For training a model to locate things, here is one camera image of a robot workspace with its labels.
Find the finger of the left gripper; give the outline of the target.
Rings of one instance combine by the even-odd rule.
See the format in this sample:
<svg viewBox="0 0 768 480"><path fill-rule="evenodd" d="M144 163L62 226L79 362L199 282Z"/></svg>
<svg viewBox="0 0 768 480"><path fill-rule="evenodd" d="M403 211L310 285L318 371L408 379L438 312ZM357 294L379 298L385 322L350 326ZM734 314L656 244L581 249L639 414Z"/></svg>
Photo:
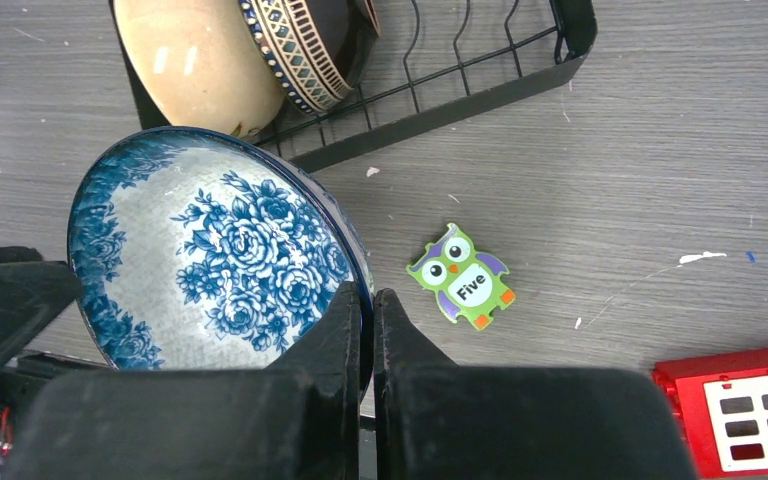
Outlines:
<svg viewBox="0 0 768 480"><path fill-rule="evenodd" d="M65 262L29 247L0 247L0 370L80 294Z"/></svg>

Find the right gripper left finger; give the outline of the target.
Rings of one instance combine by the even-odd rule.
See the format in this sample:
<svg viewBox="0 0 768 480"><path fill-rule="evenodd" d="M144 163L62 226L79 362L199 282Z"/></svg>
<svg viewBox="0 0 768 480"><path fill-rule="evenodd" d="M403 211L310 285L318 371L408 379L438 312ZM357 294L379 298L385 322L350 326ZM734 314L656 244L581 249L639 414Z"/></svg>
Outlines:
<svg viewBox="0 0 768 480"><path fill-rule="evenodd" d="M354 479L361 300L323 317L263 369L84 370L46 384L5 479Z"/></svg>

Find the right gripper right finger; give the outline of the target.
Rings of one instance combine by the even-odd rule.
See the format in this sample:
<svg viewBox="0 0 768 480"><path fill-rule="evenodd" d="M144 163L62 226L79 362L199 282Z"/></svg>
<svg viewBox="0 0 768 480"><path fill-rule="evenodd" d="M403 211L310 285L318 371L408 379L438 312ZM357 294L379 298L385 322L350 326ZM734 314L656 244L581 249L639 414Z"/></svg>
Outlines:
<svg viewBox="0 0 768 480"><path fill-rule="evenodd" d="M662 393L593 367L461 366L374 300L377 473L382 479L693 479Z"/></svg>

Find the blue white patterned bowl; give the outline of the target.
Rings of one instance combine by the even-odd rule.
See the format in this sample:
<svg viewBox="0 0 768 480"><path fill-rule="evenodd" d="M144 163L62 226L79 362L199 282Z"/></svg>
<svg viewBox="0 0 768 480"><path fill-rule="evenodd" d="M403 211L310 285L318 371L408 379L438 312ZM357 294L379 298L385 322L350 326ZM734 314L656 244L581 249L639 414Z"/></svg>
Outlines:
<svg viewBox="0 0 768 480"><path fill-rule="evenodd" d="M371 339L367 252L336 199L212 130L158 127L106 150L75 193L67 255L85 324L117 369L267 366L347 282Z"/></svg>

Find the black wire dish rack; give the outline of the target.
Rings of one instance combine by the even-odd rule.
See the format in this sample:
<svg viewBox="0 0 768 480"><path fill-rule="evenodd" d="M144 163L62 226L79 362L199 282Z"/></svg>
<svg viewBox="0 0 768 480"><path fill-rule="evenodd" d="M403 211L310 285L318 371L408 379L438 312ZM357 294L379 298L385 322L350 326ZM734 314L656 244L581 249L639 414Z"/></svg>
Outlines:
<svg viewBox="0 0 768 480"><path fill-rule="evenodd" d="M589 1L373 2L380 37L352 93L310 115L281 88L276 118L238 138L317 171L560 87L597 35ZM172 125L128 59L112 4L140 125Z"/></svg>

